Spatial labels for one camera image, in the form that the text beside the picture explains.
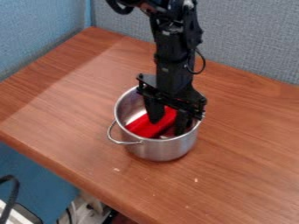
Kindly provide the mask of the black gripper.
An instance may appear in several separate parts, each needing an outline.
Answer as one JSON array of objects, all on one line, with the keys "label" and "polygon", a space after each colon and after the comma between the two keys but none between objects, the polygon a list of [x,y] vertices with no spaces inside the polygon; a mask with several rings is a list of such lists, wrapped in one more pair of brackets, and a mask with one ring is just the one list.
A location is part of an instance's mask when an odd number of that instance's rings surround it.
[{"label": "black gripper", "polygon": [[156,75],[140,73],[136,76],[138,93],[144,97],[144,107],[151,123],[158,123],[164,116],[164,107],[176,109],[174,134],[182,135],[192,125],[192,118],[204,116],[207,98],[192,86],[192,73],[187,61],[156,61]]}]

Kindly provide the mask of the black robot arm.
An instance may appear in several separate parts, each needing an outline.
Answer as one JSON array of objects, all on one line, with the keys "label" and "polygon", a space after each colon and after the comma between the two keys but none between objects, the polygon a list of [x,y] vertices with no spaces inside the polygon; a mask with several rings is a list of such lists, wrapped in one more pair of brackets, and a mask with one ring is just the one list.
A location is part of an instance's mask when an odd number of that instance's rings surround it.
[{"label": "black robot arm", "polygon": [[156,74],[139,74],[138,93],[144,97],[150,122],[158,123],[166,109],[175,109],[174,133],[179,136],[204,115],[207,98],[192,86],[195,58],[202,55],[203,29],[198,20],[198,0],[106,0],[112,10],[130,14],[140,9],[150,18],[156,45]]}]

